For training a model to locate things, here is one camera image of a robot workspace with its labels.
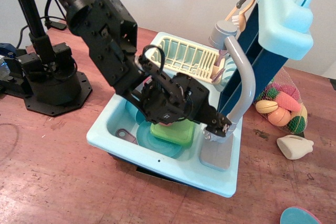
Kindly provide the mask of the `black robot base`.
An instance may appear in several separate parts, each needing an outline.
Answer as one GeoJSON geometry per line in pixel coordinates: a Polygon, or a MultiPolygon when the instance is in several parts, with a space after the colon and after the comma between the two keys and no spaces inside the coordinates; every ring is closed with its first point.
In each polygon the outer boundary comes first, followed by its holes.
{"type": "Polygon", "coordinates": [[[77,70],[70,47],[53,46],[56,61],[42,64],[35,52],[1,44],[1,93],[22,98],[28,110],[59,116],[81,108],[92,92],[77,70]]]}

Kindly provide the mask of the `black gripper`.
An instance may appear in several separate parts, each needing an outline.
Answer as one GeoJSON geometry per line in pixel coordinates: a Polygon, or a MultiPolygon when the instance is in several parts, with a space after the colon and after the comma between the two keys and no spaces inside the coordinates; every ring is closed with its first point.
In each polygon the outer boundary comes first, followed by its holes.
{"type": "Polygon", "coordinates": [[[182,73],[173,78],[153,74],[144,83],[136,107],[146,120],[154,124],[189,119],[205,123],[205,138],[224,138],[232,122],[209,104],[209,89],[196,79],[182,73]]]}

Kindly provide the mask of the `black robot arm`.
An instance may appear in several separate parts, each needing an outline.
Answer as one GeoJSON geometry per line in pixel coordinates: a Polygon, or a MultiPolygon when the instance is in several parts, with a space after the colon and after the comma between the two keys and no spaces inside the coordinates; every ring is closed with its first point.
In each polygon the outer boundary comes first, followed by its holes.
{"type": "Polygon", "coordinates": [[[220,137],[231,121],[209,104],[209,90],[196,79],[177,73],[145,55],[136,56],[138,26],[120,0],[59,0],[69,30],[83,39],[89,55],[117,95],[132,103],[151,123],[183,119],[204,123],[220,137]]]}

